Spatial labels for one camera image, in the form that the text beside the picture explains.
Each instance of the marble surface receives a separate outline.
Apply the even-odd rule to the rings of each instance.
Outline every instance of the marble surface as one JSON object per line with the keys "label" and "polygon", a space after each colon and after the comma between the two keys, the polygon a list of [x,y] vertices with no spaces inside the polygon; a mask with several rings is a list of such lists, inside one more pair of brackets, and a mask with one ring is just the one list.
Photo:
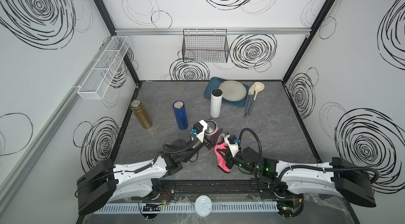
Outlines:
{"label": "marble surface", "polygon": [[[254,82],[242,82],[251,86]],[[249,127],[259,136],[263,156],[295,163],[316,163],[304,133],[298,123],[286,92],[279,81],[263,81],[265,89],[257,95],[251,116],[245,118],[245,107],[222,103],[221,115],[214,119],[219,128],[239,136]],[[129,164],[153,159],[165,143],[175,139],[189,140],[194,123],[210,119],[210,99],[204,96],[207,81],[146,81],[139,90],[138,99],[144,102],[153,126],[141,127],[131,115],[115,163]],[[182,100],[186,106],[189,127],[180,130],[173,114],[173,103]],[[243,134],[242,149],[258,151],[250,132]],[[250,179],[234,166],[229,174],[217,167],[214,150],[203,147],[196,162],[183,164],[183,169],[165,179]]]}

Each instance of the beige plate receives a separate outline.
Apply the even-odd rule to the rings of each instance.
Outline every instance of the beige plate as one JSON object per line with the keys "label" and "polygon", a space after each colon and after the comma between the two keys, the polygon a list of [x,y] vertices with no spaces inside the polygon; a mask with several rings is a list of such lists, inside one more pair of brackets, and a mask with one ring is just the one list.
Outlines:
{"label": "beige plate", "polygon": [[222,98],[228,101],[239,101],[246,96],[245,86],[238,81],[225,81],[218,89],[222,90]]}

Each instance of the white wire basket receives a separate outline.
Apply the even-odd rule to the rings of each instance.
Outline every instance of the white wire basket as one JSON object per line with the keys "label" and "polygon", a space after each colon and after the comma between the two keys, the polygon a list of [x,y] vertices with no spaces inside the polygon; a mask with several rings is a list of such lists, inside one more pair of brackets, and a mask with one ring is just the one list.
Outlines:
{"label": "white wire basket", "polygon": [[83,99],[104,98],[131,42],[128,36],[114,36],[108,38],[104,44],[104,51],[100,53],[101,56],[77,91]]}

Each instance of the black frame edge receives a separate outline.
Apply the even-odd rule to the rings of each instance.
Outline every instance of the black frame edge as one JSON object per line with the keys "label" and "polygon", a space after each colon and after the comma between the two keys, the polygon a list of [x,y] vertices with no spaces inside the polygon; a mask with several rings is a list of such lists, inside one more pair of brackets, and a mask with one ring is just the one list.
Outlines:
{"label": "black frame edge", "polygon": [[306,129],[304,121],[302,120],[302,118],[300,116],[300,113],[297,110],[297,107],[295,106],[294,102],[291,99],[290,93],[288,92],[288,89],[287,89],[286,85],[284,83],[282,83],[282,84],[283,84],[284,90],[286,92],[286,95],[288,97],[288,100],[290,101],[290,104],[292,106],[292,109],[294,110],[295,116],[297,117],[298,123],[300,124],[301,129],[304,132],[306,140],[308,141],[308,145],[309,145],[309,147],[310,147],[310,149],[312,151],[312,154],[314,155],[314,157],[316,159],[316,162],[317,163],[322,163],[321,157],[319,156],[318,151],[316,150],[316,147],[315,147],[315,145],[314,145],[314,143],[312,141],[311,136],[309,135],[308,130]]}
{"label": "black frame edge", "polygon": [[[101,18],[103,19],[104,24],[106,25],[109,33],[111,35],[116,35],[114,22],[111,19],[110,15],[108,14],[108,10],[105,7],[103,0],[93,0],[93,1],[94,1],[94,4],[96,5],[97,9],[99,10]],[[139,81],[138,75],[136,74],[134,65],[132,65],[131,60],[129,59],[127,54],[125,54],[125,56],[124,56],[124,62],[129,70],[129,73],[131,74],[132,79],[134,80],[135,84],[139,85],[140,81]]]}
{"label": "black frame edge", "polygon": [[305,54],[306,49],[309,47],[311,44],[312,39],[315,37],[316,33],[318,32],[318,29],[321,27],[321,24],[325,17],[327,16],[329,10],[331,9],[333,3],[335,0],[326,0],[324,5],[322,6],[321,10],[319,11],[318,16],[316,16],[316,19],[311,26],[311,34],[309,35],[308,38],[304,39],[303,43],[301,44],[301,47],[298,49],[297,54],[295,55],[294,59],[292,60],[290,66],[288,67],[288,70],[286,74],[283,77],[283,84],[286,84],[288,79],[291,77],[292,73],[294,72],[295,68],[297,67],[298,63],[300,62],[302,56]]}
{"label": "black frame edge", "polygon": [[111,159],[113,161],[113,163],[115,162],[115,159],[117,158],[119,147],[121,146],[122,140],[124,139],[124,134],[125,134],[125,131],[126,131],[127,127],[128,127],[128,123],[129,123],[129,120],[130,120],[131,115],[132,115],[132,109],[131,109],[131,107],[129,105],[130,105],[132,100],[134,100],[134,99],[136,99],[138,97],[139,90],[140,90],[141,86],[142,86],[142,82],[139,83],[138,88],[135,88],[134,94],[132,95],[132,98],[128,103],[127,112],[125,113],[124,120],[122,120],[121,128],[119,129],[118,136],[117,136],[117,138],[115,140],[113,150],[111,151],[111,155],[110,155],[110,158],[109,158],[109,159]]}

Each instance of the wall-mounted basket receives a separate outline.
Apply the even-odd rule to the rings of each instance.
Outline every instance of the wall-mounted basket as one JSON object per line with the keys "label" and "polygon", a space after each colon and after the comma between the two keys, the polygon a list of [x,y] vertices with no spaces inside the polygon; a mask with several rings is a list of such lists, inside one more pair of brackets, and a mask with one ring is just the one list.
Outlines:
{"label": "wall-mounted basket", "polygon": [[77,91],[83,99],[103,99],[130,44],[128,36],[114,36],[105,41],[101,56]]}
{"label": "wall-mounted basket", "polygon": [[226,29],[184,29],[183,62],[226,63],[229,56]]}

